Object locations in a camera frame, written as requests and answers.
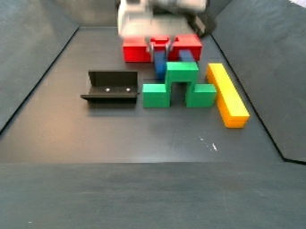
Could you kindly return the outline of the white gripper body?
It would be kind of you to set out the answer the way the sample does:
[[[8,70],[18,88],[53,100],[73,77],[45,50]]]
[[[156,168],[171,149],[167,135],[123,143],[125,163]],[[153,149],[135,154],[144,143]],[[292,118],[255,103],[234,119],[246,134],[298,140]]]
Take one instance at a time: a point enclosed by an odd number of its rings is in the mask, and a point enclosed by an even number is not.
[[[117,32],[123,38],[189,34],[183,16],[155,14],[151,0],[119,0]]]

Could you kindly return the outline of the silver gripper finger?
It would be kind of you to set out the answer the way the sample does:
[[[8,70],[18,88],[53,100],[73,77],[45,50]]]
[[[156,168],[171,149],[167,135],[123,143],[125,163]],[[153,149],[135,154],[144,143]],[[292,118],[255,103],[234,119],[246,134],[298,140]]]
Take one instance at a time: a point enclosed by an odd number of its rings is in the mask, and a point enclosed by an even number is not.
[[[153,40],[153,38],[149,38],[149,40],[148,40],[148,46],[149,46],[151,60],[153,62],[153,46],[155,46],[155,40]]]
[[[177,41],[177,38],[171,37],[168,40],[168,43],[165,44],[165,57],[168,59],[176,58],[176,53],[177,53],[176,46],[175,46],[176,41]]]

